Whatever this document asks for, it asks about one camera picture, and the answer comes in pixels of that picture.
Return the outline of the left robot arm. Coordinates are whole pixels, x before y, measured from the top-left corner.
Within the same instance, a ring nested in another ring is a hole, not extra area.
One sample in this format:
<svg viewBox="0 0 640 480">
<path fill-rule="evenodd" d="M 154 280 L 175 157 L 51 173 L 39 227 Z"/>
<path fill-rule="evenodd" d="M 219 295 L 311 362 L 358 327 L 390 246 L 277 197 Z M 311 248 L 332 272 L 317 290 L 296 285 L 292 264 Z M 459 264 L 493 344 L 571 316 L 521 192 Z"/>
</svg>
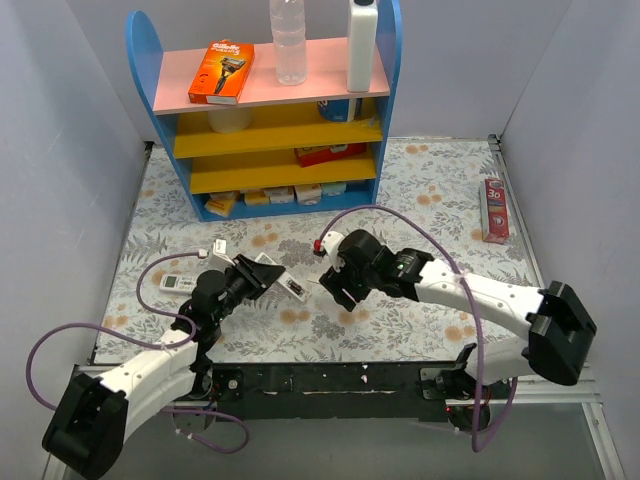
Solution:
<svg viewBox="0 0 640 480">
<path fill-rule="evenodd" d="M 180 397 L 200 400 L 211 392 L 206 355 L 222 320 L 243 301 L 258 299 L 285 271 L 238 255 L 223 270 L 201 273 L 157 342 L 99 376 L 79 374 L 69 382 L 44 433 L 44 450 L 86 479 L 101 478 L 152 416 Z"/>
</svg>

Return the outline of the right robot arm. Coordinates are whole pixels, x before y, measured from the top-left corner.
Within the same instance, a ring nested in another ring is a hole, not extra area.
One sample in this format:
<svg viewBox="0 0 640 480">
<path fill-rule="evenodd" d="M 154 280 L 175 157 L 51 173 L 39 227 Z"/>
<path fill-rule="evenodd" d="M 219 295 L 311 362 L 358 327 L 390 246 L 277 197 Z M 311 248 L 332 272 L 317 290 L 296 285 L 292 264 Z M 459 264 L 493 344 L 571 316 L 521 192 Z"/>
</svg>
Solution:
<svg viewBox="0 0 640 480">
<path fill-rule="evenodd" d="M 563 282 L 539 289 L 457 274 L 429 253 L 412 248 L 394 252 L 365 230 L 348 235 L 331 231 L 315 242 L 314 252 L 331 263 L 321 285 L 347 311 L 377 290 L 477 314 L 510 331 L 511 337 L 462 355 L 452 383 L 464 397 L 475 397 L 499 380 L 532 374 L 573 386 L 597 333 L 582 301 Z"/>
</svg>

